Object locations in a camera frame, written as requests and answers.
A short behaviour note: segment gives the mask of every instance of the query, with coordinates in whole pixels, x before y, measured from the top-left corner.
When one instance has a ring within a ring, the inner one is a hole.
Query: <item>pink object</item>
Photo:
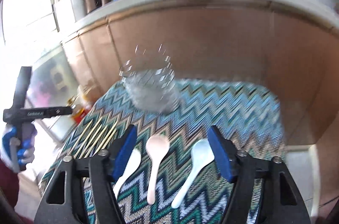
[[[147,191],[147,203],[153,205],[155,202],[155,185],[160,163],[170,150],[170,143],[166,136],[153,135],[146,143],[146,152],[152,161],[152,170],[150,172],[150,182]]]

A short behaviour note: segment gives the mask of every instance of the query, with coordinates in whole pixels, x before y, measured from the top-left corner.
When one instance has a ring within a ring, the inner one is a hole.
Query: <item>ceramic spoon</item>
[[[189,187],[192,185],[194,179],[197,177],[203,167],[207,166],[214,160],[214,154],[207,139],[201,139],[196,142],[191,149],[192,170],[187,177],[185,183],[180,188],[178,194],[172,201],[172,208],[176,209],[182,203]]]
[[[140,162],[141,162],[140,151],[138,151],[137,149],[133,149],[132,154],[128,159],[123,175],[118,179],[118,181],[115,183],[113,187],[113,192],[116,199],[118,199],[118,194],[121,186],[126,182],[128,177],[130,177],[138,169]]]
[[[170,143],[166,136],[153,135],[146,143],[146,151],[152,161],[152,170],[150,172],[150,182],[147,191],[147,203],[153,205],[155,202],[155,185],[160,163],[169,151]]]

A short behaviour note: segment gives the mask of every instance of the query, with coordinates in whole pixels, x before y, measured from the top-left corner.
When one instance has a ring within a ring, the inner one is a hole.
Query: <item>blue glove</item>
[[[16,128],[7,124],[1,138],[0,156],[4,164],[14,172],[19,172],[11,159],[10,142],[16,137]],[[35,126],[30,122],[22,124],[22,149],[17,152],[19,165],[26,165],[34,160],[34,137],[37,135]]]

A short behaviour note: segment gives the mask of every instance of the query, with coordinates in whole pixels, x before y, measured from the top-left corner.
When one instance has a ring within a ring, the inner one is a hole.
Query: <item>blue zigzag pattern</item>
[[[266,88],[250,83],[179,80],[177,86],[181,90],[179,108],[168,115],[158,115],[137,110],[123,84],[114,84],[68,138],[58,159],[44,175],[41,191],[87,124],[93,121],[90,130],[102,117],[100,124],[108,125],[106,132],[116,120],[119,121],[114,139],[120,137],[130,123],[138,127],[136,147],[142,154],[141,166],[122,187],[118,198],[127,223],[218,223],[232,185],[220,178],[215,163],[202,170],[181,206],[175,210],[171,208],[171,202],[191,168],[190,147],[206,136],[209,126],[217,125],[225,138],[232,139],[237,147],[245,148],[253,156],[282,155],[284,145],[279,101]],[[145,143],[155,133],[165,133],[170,138],[171,148],[159,170],[156,202],[149,206],[146,197],[151,164]],[[255,222],[260,187],[260,181],[256,182],[248,223]],[[94,224],[95,210],[89,179],[85,180],[84,194],[90,223]]]

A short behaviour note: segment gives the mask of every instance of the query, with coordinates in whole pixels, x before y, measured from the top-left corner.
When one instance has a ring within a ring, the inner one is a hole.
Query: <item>black tool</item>
[[[46,188],[34,223],[88,224],[82,178],[89,177],[98,223],[125,224],[111,182],[123,175],[136,140],[137,129],[129,125],[121,138],[92,157],[65,156]]]
[[[65,156],[47,186],[34,223],[63,224],[67,220],[68,224],[88,224],[82,178],[90,177],[98,223],[125,224],[111,182],[123,174],[136,138],[136,128],[130,125],[108,150],[78,160]],[[299,190],[280,157],[270,161],[253,158],[224,139],[216,126],[209,128],[207,138],[221,175],[234,183],[221,224],[246,224],[255,178],[263,179],[256,224],[311,224]]]
[[[51,118],[60,115],[72,114],[69,106],[24,109],[27,90],[31,81],[32,67],[22,66],[15,87],[13,105],[3,111],[3,121],[16,128],[16,138],[10,140],[10,152],[14,171],[26,169],[18,163],[17,152],[22,148],[22,124],[35,119]]]
[[[262,178],[256,224],[311,224],[305,203],[287,166],[280,157],[270,161],[237,150],[216,126],[207,131],[221,175],[234,183],[222,224],[246,224],[255,178]]]

